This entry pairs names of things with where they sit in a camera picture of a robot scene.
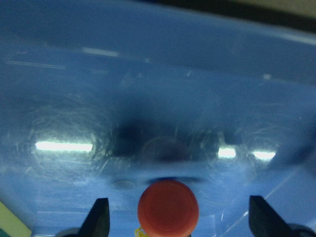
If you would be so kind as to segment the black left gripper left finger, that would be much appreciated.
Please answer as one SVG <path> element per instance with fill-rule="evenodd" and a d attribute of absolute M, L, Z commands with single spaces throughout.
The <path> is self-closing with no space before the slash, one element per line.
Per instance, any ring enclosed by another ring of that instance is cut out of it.
<path fill-rule="evenodd" d="M 81 228 L 79 237 L 108 237 L 110 232 L 110 210 L 108 198 L 98 198 Z"/>

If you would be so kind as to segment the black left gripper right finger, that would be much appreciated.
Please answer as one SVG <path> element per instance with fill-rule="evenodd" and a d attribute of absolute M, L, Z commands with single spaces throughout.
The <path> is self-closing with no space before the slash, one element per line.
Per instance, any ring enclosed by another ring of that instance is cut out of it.
<path fill-rule="evenodd" d="M 296 237 L 262 196 L 249 197 L 249 228 L 255 237 Z"/>

